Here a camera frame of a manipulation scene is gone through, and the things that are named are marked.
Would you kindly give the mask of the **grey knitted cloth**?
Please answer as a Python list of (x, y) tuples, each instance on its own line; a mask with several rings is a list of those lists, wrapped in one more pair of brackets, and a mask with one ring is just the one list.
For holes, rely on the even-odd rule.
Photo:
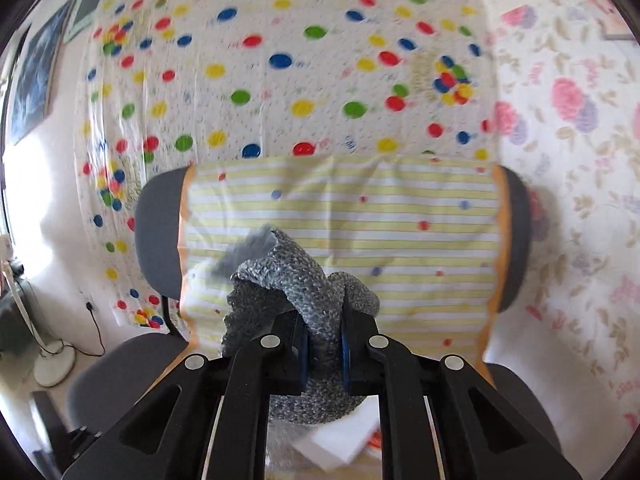
[(341, 317), (344, 304), (378, 315), (380, 300), (356, 276), (325, 274), (322, 266), (285, 232), (262, 226), (227, 250), (213, 266), (213, 278), (231, 286), (229, 313), (221, 339), (224, 356), (231, 356), (259, 335), (277, 315), (296, 311), (311, 342), (311, 366), (300, 396), (273, 396), (270, 417), (297, 425), (334, 422), (351, 413), (363, 398), (349, 396), (338, 371), (341, 359)]

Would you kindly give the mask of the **red white paper cup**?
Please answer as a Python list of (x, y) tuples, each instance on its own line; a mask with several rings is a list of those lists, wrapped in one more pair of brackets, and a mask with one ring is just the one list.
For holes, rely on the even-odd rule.
[(382, 454), (382, 434), (381, 430), (375, 430), (367, 443), (367, 451), (371, 454)]

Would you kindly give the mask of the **dark grey office chair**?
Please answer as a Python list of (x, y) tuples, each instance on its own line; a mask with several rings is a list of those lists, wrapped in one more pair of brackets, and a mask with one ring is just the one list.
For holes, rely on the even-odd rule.
[[(532, 240), (532, 214), (525, 203), (524, 183), (509, 169), (503, 174), (509, 185), (516, 231), (512, 236), (508, 284), (502, 295), (501, 312), (510, 307), (518, 294)], [(178, 229), (185, 176), (186, 170), (180, 168), (153, 178), (143, 188), (134, 215), (138, 261), (143, 277), (160, 288), (164, 313), (168, 312), (168, 301), (180, 297)], [(93, 432), (106, 431), (134, 406), (165, 368), (186, 350), (186, 338), (171, 322), (167, 326), (166, 334), (146, 333), (123, 342), (73, 381), (67, 398), (73, 426), (85, 426)], [(505, 366), (490, 363), (488, 370), (506, 400), (555, 448), (560, 448), (549, 416), (526, 383)]]

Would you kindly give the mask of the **white standing fan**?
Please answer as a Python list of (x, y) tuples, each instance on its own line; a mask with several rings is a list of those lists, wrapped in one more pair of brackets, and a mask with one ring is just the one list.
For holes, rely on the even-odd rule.
[(6, 280), (6, 284), (9, 286), (11, 296), (17, 305), (18, 312), (20, 312), (30, 336), (34, 338), (39, 348), (39, 354), (34, 364), (35, 382), (42, 388), (52, 388), (59, 385), (61, 382), (64, 382), (74, 368), (76, 362), (75, 350), (68, 346), (64, 340), (53, 341), (50, 344), (44, 342), (28, 314), (24, 301), (18, 291), (17, 282), (13, 276), (11, 266), (7, 261), (2, 261), (1, 273)]

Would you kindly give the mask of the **yellow striped plastic cover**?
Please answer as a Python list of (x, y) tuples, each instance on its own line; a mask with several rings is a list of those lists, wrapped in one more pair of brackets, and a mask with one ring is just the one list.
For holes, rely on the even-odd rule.
[(416, 353), (478, 370), (506, 291), (513, 206), (504, 168), (437, 156), (270, 157), (184, 168), (179, 311), (189, 348), (220, 356), (232, 286), (213, 266), (273, 226), (325, 274), (380, 300), (378, 325)]

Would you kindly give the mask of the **floral wall sheet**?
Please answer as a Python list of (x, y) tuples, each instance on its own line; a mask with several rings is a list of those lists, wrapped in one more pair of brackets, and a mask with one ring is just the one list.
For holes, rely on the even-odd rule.
[(518, 6), (492, 25), (500, 159), (526, 182), (521, 305), (639, 425), (639, 47), (585, 3)]

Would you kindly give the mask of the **polka dot wall sheet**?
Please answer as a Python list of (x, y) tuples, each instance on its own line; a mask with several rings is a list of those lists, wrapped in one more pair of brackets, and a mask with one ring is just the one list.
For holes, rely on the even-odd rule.
[(146, 182), (197, 162), (398, 153), (491, 162), (483, 0), (100, 0), (74, 120), (107, 310), (160, 328), (134, 255)]

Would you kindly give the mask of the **dark framed wall poster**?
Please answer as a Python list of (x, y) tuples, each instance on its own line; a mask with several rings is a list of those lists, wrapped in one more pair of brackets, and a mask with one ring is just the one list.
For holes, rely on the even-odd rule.
[(12, 145), (20, 142), (47, 116), (54, 64), (68, 14), (74, 3), (75, 0), (67, 0), (29, 41), (26, 58), (13, 93), (9, 134)]

